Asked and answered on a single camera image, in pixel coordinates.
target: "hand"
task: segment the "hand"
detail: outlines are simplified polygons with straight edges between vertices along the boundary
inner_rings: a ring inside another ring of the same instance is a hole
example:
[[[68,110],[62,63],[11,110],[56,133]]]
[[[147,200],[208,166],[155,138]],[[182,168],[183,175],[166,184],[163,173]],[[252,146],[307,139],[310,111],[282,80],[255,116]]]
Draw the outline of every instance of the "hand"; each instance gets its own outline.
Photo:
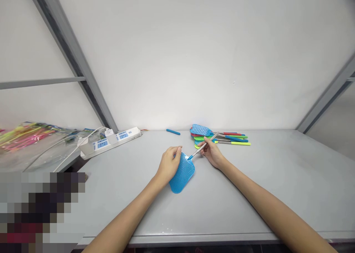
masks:
[[[200,151],[202,156],[205,156],[208,161],[217,169],[221,169],[221,166],[227,163],[227,159],[219,151],[217,145],[207,137],[203,137],[205,142],[201,142],[198,146],[207,145]]]
[[[155,177],[163,183],[164,186],[167,185],[167,183],[169,183],[169,181],[174,177],[179,167],[181,148],[182,146],[169,147],[163,153],[162,160],[160,161]]]

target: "white wall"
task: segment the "white wall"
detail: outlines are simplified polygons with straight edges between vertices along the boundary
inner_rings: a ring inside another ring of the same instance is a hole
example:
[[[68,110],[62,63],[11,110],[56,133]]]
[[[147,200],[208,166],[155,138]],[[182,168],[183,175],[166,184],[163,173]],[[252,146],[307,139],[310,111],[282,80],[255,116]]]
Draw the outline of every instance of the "white wall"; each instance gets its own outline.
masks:
[[[355,84],[307,132],[313,139],[355,161]]]
[[[60,0],[119,129],[295,129],[355,51],[351,0]]]
[[[32,0],[0,0],[0,82],[72,77]],[[0,90],[0,129],[23,121],[101,126],[78,83]]]

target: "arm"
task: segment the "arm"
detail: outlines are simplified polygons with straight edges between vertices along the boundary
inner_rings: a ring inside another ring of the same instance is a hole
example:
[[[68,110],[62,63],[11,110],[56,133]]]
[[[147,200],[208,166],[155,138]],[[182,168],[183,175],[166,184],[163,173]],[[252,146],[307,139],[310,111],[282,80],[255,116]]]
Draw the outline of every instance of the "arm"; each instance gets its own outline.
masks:
[[[181,146],[170,147],[164,152],[156,175],[145,189],[95,237],[83,253],[123,252],[155,197],[175,175],[180,155]]]
[[[336,252],[315,230],[269,191],[255,183],[219,151],[217,145],[204,138],[208,145],[201,151],[209,162],[248,199],[270,229],[293,251],[303,253]]]

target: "electrical socket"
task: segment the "electrical socket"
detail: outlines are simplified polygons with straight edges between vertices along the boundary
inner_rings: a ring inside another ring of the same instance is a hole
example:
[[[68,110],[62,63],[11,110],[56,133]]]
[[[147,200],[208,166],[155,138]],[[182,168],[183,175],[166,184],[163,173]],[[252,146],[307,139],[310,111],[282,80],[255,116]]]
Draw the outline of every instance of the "electrical socket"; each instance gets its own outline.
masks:
[[[99,155],[99,154],[105,152],[105,151],[108,151],[112,148],[122,145],[128,141],[138,138],[142,135],[142,133],[138,129],[138,127],[133,127],[133,128],[128,129],[126,131],[120,132],[119,134],[112,134],[110,131],[108,131],[107,134],[108,134],[107,138],[104,138],[102,140],[92,143],[93,148],[94,148],[93,152],[91,152],[90,154],[84,154],[84,152],[81,152],[80,156],[85,160],[92,158],[96,155]]]

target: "blue fly swatter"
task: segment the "blue fly swatter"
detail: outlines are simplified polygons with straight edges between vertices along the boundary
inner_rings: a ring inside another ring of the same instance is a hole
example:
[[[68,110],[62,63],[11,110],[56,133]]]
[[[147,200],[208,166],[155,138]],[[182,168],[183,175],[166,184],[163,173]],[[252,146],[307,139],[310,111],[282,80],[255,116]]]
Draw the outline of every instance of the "blue fly swatter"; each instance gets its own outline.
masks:
[[[191,133],[203,136],[211,136],[214,135],[211,129],[204,127],[202,125],[193,124],[192,129],[190,130]]]
[[[187,156],[185,153],[181,153],[179,167],[174,175],[174,177],[170,180],[170,188],[173,193],[180,193],[184,187],[186,186],[187,182],[195,173],[195,166],[192,163],[192,158],[200,152],[206,146],[207,143],[203,144],[194,154],[191,156]]]

